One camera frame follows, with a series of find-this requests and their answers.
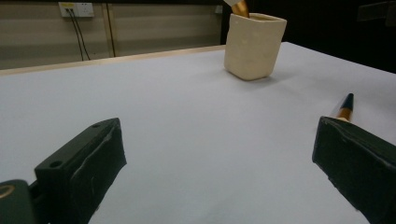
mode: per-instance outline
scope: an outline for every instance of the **white ceramic cup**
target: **white ceramic cup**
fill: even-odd
[[[258,13],[250,13],[250,18],[231,14],[225,69],[243,80],[270,76],[286,23],[286,20]]]

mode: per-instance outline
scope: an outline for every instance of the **screw hole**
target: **screw hole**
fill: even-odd
[[[61,161],[55,161],[49,165],[50,168],[56,168],[62,164]]]

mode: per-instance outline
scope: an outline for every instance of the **wall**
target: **wall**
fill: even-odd
[[[103,59],[113,51],[124,56],[217,45],[221,15],[215,8],[93,4],[95,16],[78,23],[90,57]],[[0,69],[77,61],[76,32],[58,3],[0,2]]]

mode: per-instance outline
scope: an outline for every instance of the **white paper surface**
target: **white paper surface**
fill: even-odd
[[[0,77],[0,181],[85,128],[120,118],[128,164],[91,223],[368,223],[312,162],[320,116],[396,144],[395,74],[283,43],[244,82],[224,51]]]

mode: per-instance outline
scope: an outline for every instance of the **electrical outlet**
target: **electrical outlet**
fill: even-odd
[[[62,17],[70,18],[70,14],[67,12],[67,9],[73,9],[73,12],[76,17],[78,17],[77,4],[71,2],[59,2],[59,9],[61,10]]]
[[[69,18],[67,9],[73,10],[75,17],[93,17],[92,3],[59,2],[62,17]]]
[[[93,17],[92,3],[76,3],[79,17]]]

